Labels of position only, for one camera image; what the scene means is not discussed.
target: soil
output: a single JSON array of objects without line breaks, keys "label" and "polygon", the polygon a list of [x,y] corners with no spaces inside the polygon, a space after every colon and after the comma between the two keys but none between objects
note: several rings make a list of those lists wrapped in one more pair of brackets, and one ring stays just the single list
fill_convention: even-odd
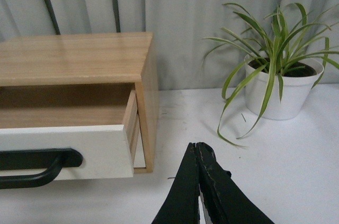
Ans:
[{"label": "soil", "polygon": [[[260,64],[258,64],[256,60],[251,61],[248,65],[250,65],[254,69],[258,69],[260,67]],[[317,74],[317,72],[312,67],[306,64],[303,64],[301,62],[297,62],[293,64],[291,68],[296,68],[300,66],[302,66],[302,68],[289,71],[285,73],[283,76],[284,77],[309,77],[309,76],[314,76]]]}]

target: white flower pot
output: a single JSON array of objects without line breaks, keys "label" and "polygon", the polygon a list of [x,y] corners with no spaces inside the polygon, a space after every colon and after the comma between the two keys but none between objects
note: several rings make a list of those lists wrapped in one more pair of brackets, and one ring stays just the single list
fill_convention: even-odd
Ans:
[{"label": "white flower pot", "polygon": [[[314,82],[324,71],[323,65],[315,59],[307,58],[301,62],[311,66],[317,74],[309,77],[282,77],[284,84],[281,102],[279,83],[278,79],[275,78],[273,92],[262,117],[272,120],[287,120],[295,117],[300,112]],[[246,76],[254,71],[254,68],[249,65],[246,65],[245,69]],[[260,113],[268,78],[267,73],[260,72],[245,87],[246,106],[257,115]]]}]

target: gray curtain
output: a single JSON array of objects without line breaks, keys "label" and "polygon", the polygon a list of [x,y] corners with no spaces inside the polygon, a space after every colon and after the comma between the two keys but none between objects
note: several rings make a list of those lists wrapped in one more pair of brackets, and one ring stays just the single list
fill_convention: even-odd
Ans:
[{"label": "gray curtain", "polygon": [[[241,3],[260,19],[277,4],[300,2],[316,14],[339,0],[0,0],[0,41],[25,35],[151,31],[160,89],[216,88],[243,58],[228,47],[201,67],[214,45],[202,38],[222,36],[222,26],[236,32],[245,27],[222,6],[225,2]],[[338,19],[339,10],[334,10],[326,23]],[[338,31],[334,27],[328,34],[333,46],[339,45]],[[329,65],[322,83],[333,82],[339,83],[339,73]]]}]

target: potted plant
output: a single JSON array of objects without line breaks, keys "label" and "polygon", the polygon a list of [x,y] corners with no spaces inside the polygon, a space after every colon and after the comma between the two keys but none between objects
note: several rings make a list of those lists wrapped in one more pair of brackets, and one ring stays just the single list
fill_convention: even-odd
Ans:
[{"label": "potted plant", "polygon": [[[334,25],[319,22],[320,18],[330,9],[320,13],[312,22],[309,22],[309,14],[300,3],[289,4],[300,12],[301,19],[289,27],[283,9],[280,6],[273,13],[265,17],[271,20],[271,35],[269,35],[259,21],[252,16],[244,7],[237,3],[226,3],[226,6],[235,6],[240,10],[233,11],[248,26],[240,35],[228,28],[221,28],[232,40],[224,38],[208,37],[219,44],[211,49],[204,57],[214,50],[231,45],[244,53],[246,57],[226,78],[222,87],[221,96],[226,100],[222,111],[217,134],[232,145],[239,146],[220,133],[220,123],[224,112],[229,104],[245,87],[246,106],[258,115],[247,135],[258,123],[261,117],[285,120],[295,117],[309,91],[321,79],[326,64],[329,63],[339,69],[339,64],[328,55],[339,54],[329,46],[329,38],[323,33],[331,30]],[[310,44],[323,41],[321,50],[307,53]],[[227,89],[234,76],[245,67],[245,78],[235,87],[229,98],[226,98]]]}]

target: wooden cabinet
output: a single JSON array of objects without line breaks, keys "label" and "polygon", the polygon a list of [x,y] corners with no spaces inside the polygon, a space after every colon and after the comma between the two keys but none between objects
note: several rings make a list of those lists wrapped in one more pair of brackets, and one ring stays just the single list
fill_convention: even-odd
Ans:
[{"label": "wooden cabinet", "polygon": [[[63,168],[57,179],[152,172],[157,119],[152,33],[0,43],[0,151],[70,147],[80,152],[81,166]],[[133,167],[137,144],[144,167]]]}]

